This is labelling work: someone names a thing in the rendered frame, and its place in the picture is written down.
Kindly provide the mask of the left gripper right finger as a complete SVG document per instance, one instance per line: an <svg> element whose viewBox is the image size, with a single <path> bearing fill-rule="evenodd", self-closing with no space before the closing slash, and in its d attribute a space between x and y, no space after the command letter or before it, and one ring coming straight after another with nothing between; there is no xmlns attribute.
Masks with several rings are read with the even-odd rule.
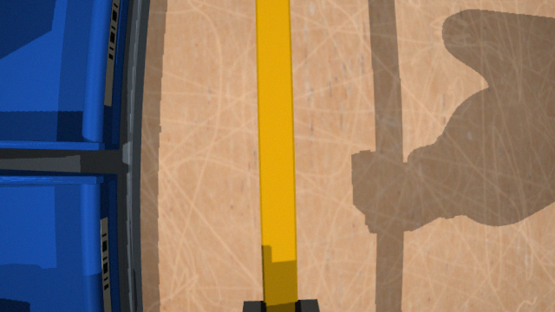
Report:
<svg viewBox="0 0 555 312"><path fill-rule="evenodd" d="M317 299L297 300L295 312L320 312Z"/></svg>

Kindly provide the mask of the yellow bar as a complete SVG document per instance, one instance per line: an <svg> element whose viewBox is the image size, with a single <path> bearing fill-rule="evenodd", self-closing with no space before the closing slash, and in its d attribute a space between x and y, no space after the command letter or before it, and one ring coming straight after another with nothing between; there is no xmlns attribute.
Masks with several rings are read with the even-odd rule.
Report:
<svg viewBox="0 0 555 312"><path fill-rule="evenodd" d="M297 213L290 0L256 0L258 164L266 312L295 312Z"/></svg>

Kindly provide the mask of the grey shelf rack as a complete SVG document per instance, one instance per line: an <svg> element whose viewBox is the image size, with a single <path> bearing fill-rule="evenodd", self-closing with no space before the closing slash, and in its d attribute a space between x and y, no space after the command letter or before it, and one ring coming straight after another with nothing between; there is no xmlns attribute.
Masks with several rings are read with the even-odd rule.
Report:
<svg viewBox="0 0 555 312"><path fill-rule="evenodd" d="M119 150L68 151L0 148L0 169L117 174L121 312L143 312L140 250L140 156L149 7L150 0L129 0L121 92Z"/></svg>

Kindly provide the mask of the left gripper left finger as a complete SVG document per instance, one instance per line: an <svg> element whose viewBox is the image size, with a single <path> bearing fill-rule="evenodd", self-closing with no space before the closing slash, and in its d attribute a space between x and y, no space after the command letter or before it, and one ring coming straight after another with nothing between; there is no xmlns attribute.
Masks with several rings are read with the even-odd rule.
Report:
<svg viewBox="0 0 555 312"><path fill-rule="evenodd" d="M266 302L244 301L243 312L266 312Z"/></svg>

